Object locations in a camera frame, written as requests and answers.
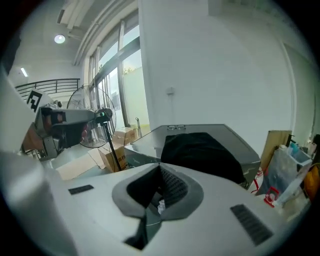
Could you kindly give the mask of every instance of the black mesh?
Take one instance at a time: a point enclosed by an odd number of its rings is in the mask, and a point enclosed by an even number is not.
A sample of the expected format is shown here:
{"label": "black mesh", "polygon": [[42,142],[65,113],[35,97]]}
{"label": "black mesh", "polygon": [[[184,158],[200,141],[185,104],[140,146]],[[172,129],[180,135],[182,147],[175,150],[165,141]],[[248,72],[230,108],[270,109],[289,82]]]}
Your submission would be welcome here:
{"label": "black mesh", "polygon": [[160,168],[162,175],[162,190],[165,207],[169,208],[184,198],[188,192],[187,184],[176,175]]}

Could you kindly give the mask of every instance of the black pole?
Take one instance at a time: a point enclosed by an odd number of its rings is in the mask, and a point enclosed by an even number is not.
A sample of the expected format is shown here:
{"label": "black pole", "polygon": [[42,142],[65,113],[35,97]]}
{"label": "black pole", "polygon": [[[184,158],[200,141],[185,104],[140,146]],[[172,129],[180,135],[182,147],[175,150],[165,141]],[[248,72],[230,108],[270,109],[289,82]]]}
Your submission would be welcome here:
{"label": "black pole", "polygon": [[115,159],[116,166],[118,167],[118,170],[120,172],[121,171],[121,167],[120,167],[120,163],[118,161],[118,158],[117,158],[117,155],[116,155],[116,152],[115,152],[115,149],[114,149],[114,145],[112,144],[112,141],[111,141],[109,128],[108,128],[108,123],[104,123],[103,126],[104,126],[104,129],[105,129],[106,137],[107,137],[107,139],[109,141],[109,144],[110,144],[110,148],[111,148],[113,157]]}

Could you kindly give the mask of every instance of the fan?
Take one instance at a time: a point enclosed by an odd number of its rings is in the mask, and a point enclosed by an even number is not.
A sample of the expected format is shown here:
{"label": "fan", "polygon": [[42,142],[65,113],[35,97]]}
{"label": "fan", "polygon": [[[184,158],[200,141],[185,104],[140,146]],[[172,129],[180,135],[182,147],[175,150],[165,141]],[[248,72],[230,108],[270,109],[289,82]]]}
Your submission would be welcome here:
{"label": "fan", "polygon": [[[97,112],[102,108],[110,108],[112,110],[112,119],[107,123],[107,128],[112,135],[115,132],[117,117],[114,104],[109,96],[100,88],[94,86],[82,86],[78,88],[70,97],[67,109],[72,110],[92,110]],[[81,145],[87,148],[99,148],[108,142],[105,127],[101,126],[95,120],[88,123],[87,136]]]}

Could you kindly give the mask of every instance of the black railing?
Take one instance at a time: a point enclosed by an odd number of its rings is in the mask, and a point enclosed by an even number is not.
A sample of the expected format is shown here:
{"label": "black railing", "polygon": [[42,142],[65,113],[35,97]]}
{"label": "black railing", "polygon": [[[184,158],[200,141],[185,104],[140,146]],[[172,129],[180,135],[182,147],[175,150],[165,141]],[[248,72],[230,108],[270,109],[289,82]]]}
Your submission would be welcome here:
{"label": "black railing", "polygon": [[38,82],[26,83],[15,89],[26,100],[30,91],[35,88],[47,94],[74,92],[79,88],[79,78],[52,79]]}

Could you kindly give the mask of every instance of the floor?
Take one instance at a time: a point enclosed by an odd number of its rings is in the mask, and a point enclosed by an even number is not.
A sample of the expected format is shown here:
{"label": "floor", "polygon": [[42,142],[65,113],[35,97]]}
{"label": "floor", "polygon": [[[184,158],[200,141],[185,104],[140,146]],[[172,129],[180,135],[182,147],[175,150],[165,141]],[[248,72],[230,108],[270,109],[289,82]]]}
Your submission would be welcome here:
{"label": "floor", "polygon": [[[79,157],[84,156],[91,148],[84,147],[80,144],[65,149],[57,158],[51,161],[54,169],[59,168],[66,163],[73,161]],[[87,170],[79,175],[76,179],[89,178],[99,175],[111,174],[108,169],[100,169],[99,166]],[[150,241],[161,227],[161,220],[158,214],[153,213],[149,208],[146,209],[146,232],[148,241]]]}

